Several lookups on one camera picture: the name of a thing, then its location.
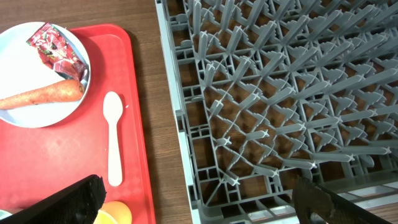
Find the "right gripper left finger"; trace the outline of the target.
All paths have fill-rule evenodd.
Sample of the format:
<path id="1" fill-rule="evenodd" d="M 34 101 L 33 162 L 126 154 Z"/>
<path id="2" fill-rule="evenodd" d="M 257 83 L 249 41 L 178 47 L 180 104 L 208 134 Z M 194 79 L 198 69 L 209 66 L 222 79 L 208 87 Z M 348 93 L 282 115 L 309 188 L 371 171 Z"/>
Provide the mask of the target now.
<path id="1" fill-rule="evenodd" d="M 93 174 L 2 219 L 1 224 L 93 224 L 105 198 L 103 179 Z"/>

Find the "mint green bowl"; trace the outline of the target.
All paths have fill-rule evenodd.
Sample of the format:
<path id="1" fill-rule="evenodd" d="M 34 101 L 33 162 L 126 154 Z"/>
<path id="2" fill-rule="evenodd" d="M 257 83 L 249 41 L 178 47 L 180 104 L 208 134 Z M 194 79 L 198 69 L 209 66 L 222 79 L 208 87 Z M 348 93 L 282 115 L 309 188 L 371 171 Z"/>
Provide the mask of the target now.
<path id="1" fill-rule="evenodd" d="M 12 213 L 10 213 L 6 210 L 0 210 L 0 220 L 10 217 L 11 215 L 12 215 Z"/>

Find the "orange carrot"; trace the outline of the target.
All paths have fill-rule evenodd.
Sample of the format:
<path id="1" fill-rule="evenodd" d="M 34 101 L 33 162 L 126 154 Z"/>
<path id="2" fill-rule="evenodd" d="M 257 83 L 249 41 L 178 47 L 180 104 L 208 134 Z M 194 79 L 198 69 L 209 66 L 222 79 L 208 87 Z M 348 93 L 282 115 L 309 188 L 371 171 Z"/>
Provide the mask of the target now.
<path id="1" fill-rule="evenodd" d="M 83 98 L 85 87 L 77 80 L 63 80 L 49 86 L 1 99 L 1 109 L 11 110 L 46 103 L 67 103 Z"/>

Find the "red snack wrapper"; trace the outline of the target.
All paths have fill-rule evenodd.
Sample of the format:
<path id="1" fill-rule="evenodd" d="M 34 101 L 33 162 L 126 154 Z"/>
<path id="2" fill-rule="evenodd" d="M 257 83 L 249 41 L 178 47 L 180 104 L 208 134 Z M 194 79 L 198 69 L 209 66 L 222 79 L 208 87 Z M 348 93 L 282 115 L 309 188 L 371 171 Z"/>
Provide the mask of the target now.
<path id="1" fill-rule="evenodd" d="M 74 45 L 49 22 L 37 29 L 26 43 L 38 51 L 44 65 L 65 79 L 81 81 L 88 71 Z"/>

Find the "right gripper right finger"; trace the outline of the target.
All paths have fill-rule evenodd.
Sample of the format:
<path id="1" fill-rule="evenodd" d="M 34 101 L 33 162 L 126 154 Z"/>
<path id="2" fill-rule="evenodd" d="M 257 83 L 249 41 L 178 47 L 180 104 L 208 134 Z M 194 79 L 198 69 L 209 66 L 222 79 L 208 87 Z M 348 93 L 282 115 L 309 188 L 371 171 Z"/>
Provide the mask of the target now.
<path id="1" fill-rule="evenodd" d="M 292 200 L 301 224 L 389 224 L 387 220 L 306 178 L 296 178 Z"/>

